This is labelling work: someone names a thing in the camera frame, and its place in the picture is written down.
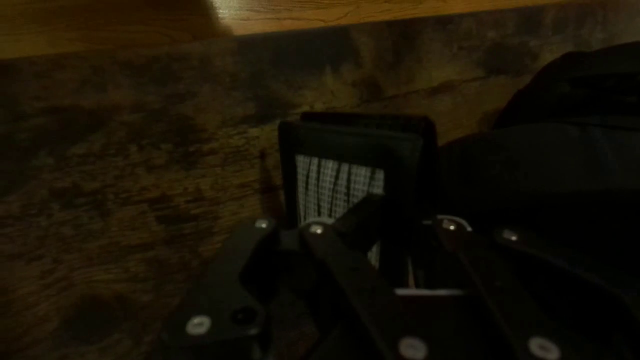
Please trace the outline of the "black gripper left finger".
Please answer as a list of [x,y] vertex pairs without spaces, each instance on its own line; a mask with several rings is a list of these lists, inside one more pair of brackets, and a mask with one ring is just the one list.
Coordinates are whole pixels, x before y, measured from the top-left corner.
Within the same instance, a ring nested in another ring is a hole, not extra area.
[[237,224],[161,325],[161,360],[277,360],[273,331],[314,327],[298,360],[403,360],[400,298],[337,225]]

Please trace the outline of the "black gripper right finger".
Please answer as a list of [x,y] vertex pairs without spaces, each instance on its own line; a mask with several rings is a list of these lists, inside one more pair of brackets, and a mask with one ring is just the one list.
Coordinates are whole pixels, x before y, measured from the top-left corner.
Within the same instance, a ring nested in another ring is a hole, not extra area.
[[640,360],[638,234],[630,228],[425,219],[406,296],[425,360]]

